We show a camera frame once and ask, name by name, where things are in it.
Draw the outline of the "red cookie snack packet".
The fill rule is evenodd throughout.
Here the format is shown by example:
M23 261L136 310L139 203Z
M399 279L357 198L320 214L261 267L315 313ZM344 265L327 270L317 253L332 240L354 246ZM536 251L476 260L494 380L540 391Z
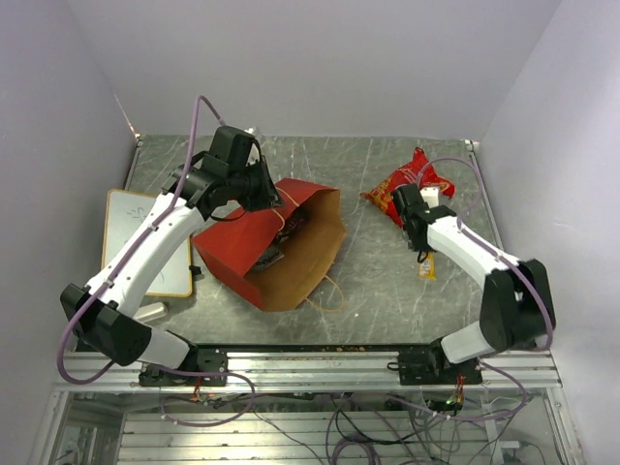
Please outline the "red cookie snack packet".
M394 224L401 228L402 221L396 212L391 193L401 185L416 183L420 171L428 162L429 159L425 152L420 147L416 147L410 162L393 171L374 189L362 192L359 195L379 207ZM440 176L433 167L429 167L424 171L421 178L421 187L437 187L440 193L448 199L452 199L455 194L454 184Z

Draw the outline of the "yellow snack sachet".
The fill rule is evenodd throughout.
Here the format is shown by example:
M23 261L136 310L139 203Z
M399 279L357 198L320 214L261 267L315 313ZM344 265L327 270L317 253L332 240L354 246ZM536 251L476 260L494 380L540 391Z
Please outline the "yellow snack sachet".
M433 252L418 253L418 276L422 279L436 279L435 257Z

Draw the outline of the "red paper bag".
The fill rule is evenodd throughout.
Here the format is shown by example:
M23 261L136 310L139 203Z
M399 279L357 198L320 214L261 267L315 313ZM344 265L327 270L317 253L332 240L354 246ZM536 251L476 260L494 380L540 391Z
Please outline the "red paper bag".
M339 189L293 178L276 189L282 206L238 208L192 239L209 272L264 312L306 300L327 278L346 235Z

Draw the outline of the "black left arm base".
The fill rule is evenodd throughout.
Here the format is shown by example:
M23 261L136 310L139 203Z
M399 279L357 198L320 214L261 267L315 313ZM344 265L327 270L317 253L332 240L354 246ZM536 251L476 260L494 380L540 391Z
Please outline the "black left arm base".
M228 357L221 350L197 348L175 369L145 364L139 374L139 385L146 388L194 387L197 384L223 387L228 365Z

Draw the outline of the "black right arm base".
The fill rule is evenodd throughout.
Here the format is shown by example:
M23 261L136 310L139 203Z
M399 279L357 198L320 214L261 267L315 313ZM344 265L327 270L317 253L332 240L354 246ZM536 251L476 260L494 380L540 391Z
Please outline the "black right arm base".
M390 371L398 374L401 386L456 386L480 385L482 374L475 360L459 364L448 362L443 356L433 355L426 350L402 352L396 362L391 362Z

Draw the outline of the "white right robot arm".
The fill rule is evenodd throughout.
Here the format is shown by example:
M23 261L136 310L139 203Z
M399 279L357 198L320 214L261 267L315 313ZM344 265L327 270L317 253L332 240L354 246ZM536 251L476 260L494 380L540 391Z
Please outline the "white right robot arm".
M542 337L546 350L556 327L545 266L507 254L469 229L445 205L431 206L421 189L401 185L392 193L395 211L418 262L440 252L465 271L482 290L479 319L439 339L439 353L427 360L428 375L450 382L461 363L499 354Z

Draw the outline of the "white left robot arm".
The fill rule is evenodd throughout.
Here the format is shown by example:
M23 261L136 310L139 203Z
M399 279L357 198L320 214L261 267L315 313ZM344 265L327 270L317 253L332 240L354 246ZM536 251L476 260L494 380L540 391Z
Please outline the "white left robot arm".
M282 203L256 135L222 126L207 150L170 174L151 210L108 265L85 285L70 284L62 292L74 335L118 365L162 365L173 383L190 383L198 371L194 345L135 315L176 250L230 201L247 212Z

